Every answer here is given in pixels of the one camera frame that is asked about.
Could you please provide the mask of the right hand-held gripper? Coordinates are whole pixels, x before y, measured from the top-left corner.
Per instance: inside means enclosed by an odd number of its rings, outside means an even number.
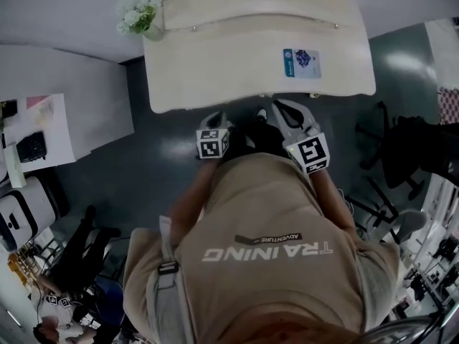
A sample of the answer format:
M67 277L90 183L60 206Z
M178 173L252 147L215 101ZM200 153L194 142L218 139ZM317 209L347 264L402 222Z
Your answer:
M291 100L274 100L273 112L284 138L283 147L297 167L307 175L327 168L331 157L326 136L312 112Z

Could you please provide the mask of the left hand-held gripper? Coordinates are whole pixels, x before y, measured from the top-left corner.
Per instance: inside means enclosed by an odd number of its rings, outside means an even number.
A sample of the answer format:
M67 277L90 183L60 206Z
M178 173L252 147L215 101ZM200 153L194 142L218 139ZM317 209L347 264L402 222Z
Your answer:
M217 122L215 118L216 113L206 116L200 122L199 130L196 131L198 155L202 160L220 159L229 148L228 130L233 128L234 124L227 118L227 114L222 111L217 113Z

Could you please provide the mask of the person's left forearm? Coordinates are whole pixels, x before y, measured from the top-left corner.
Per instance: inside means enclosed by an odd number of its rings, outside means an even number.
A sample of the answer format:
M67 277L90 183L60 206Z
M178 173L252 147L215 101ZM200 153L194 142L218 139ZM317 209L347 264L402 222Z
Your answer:
M171 207L171 230L177 235L187 234L197 223L207 202L215 172L220 160L204 161L196 177Z

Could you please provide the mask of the blue and white packet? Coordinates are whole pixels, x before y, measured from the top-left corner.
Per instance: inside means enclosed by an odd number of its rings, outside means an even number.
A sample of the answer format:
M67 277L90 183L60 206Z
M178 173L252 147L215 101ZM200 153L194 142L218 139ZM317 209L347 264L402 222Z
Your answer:
M284 49L283 63L286 77L296 79L321 78L320 56L315 50Z

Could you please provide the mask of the black office chair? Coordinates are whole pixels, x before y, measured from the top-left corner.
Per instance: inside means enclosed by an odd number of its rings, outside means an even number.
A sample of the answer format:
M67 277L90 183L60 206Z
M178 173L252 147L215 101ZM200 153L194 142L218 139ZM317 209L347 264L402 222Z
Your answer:
M383 114L383 133L376 135L359 124L355 131L378 142L376 153L360 166L370 170L382 162L384 180L393 189L403 183L412 187L409 199L414 199L423 184L416 183L412 175L417 170L436 174L459 188L459 123L433 125L423 118L398 117L389 124L387 106L378 102Z

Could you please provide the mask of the grey stool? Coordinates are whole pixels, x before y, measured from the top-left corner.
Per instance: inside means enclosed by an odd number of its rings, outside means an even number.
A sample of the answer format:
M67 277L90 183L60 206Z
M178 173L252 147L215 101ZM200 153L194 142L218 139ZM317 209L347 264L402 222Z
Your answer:
M407 241L411 235L421 230L427 223L427 214L424 211L405 209L401 211L389 230L397 244Z

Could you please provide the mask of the pink patterned cloth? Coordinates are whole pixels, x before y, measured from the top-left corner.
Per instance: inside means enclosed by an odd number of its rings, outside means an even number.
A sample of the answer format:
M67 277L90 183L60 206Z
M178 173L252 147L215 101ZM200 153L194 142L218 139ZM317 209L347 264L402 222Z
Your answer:
M440 120L439 124L459 123L459 89L440 87L437 92Z

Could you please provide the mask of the white desk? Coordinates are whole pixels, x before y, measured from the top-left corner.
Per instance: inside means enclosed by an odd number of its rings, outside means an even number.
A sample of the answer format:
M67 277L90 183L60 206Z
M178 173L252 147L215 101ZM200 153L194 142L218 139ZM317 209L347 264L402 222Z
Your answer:
M3 147L18 143L32 133L42 131L47 147L45 159L23 163L24 173L43 168L60 166L76 161L75 152L72 149L70 130L67 124L65 109L65 96L62 93L52 94L54 114L53 119L45 126L36 125L26 108L26 98L17 99L17 114L4 120L3 133L0 134L0 183L7 179L8 173L4 160Z

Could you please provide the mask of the pink paper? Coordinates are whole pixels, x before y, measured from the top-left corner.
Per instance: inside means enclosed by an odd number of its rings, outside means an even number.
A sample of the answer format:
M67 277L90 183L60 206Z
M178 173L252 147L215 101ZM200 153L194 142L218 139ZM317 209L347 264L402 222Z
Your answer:
M54 108L51 95L27 97L26 108L36 125L45 126L53 119Z

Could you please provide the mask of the black keyboard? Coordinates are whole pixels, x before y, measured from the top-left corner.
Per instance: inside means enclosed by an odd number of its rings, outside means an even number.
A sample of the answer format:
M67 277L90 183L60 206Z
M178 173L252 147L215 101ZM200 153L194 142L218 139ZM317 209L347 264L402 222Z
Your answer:
M21 163L32 162L40 158L45 159L47 147L44 133L38 131L28 135L17 143L16 149Z

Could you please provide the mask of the long white box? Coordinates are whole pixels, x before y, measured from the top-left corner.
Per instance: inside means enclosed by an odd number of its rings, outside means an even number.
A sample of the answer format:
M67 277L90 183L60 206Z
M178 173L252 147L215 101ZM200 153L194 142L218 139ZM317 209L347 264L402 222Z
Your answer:
M26 186L27 182L22 170L21 161L19 160L16 143L12 143L5 147L4 160L6 162L6 169L11 187L23 188Z

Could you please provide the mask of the plant in black pot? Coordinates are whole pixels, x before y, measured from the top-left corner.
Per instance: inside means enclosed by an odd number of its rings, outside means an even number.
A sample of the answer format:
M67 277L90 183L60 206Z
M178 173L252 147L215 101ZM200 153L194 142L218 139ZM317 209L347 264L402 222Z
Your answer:
M0 118L6 119L17 114L17 100L6 100L0 102Z

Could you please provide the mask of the white appliance with black trim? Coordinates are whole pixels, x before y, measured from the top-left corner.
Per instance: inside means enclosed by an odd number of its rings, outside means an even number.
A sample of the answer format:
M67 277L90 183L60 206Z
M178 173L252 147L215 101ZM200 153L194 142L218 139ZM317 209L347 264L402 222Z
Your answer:
M0 196L0 245L15 252L59 217L59 205L49 185L43 178L30 176L24 187L9 187Z

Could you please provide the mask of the wooden slatted rack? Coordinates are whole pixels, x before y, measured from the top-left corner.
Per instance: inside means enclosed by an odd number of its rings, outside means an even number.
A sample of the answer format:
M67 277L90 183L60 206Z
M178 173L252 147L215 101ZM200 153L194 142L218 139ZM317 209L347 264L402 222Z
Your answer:
M39 274L39 265L26 249L11 253L7 258L9 269L15 273L25 287L31 287Z

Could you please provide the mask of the black metal frame stand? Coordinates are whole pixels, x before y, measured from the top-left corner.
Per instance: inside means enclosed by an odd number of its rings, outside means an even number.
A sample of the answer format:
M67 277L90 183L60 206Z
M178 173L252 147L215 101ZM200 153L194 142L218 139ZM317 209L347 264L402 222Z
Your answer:
M366 177L363 189L345 193L344 200L351 207L360 237L372 242L395 242L389 230L400 212L373 178Z

